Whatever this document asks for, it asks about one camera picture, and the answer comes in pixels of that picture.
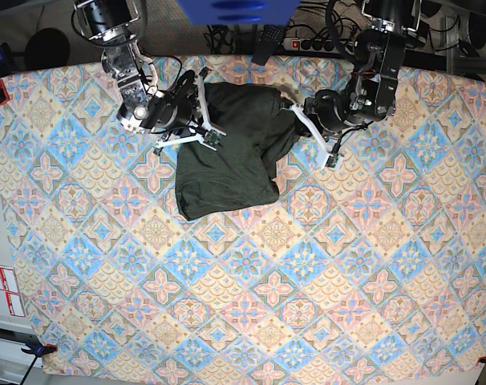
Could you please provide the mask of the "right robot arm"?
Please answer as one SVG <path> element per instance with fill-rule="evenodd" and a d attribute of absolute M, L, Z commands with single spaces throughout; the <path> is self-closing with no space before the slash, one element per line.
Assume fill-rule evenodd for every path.
<path fill-rule="evenodd" d="M 122 97 L 117 119 L 126 131 L 156 136 L 155 154 L 191 142 L 215 149 L 225 132 L 209 116 L 204 83 L 209 68 L 180 70 L 161 90 L 154 59 L 138 45 L 147 24 L 144 1 L 76 1 L 71 16 L 73 31 L 103 51 L 103 70 Z"/>

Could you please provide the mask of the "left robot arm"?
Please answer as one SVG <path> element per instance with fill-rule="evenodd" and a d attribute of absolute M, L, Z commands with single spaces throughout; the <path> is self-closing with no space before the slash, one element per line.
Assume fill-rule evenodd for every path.
<path fill-rule="evenodd" d="M 350 134 L 395 113 L 399 69 L 408 34 L 419 28 L 422 2 L 358 1 L 371 27 L 358 34 L 352 53 L 341 43 L 332 19 L 335 4 L 326 5 L 326 27 L 336 50 L 353 65 L 350 80 L 342 91 L 321 89 L 303 105 L 289 107 L 299 134 L 312 136 L 319 146 L 316 168 L 337 168 L 343 141 Z"/>

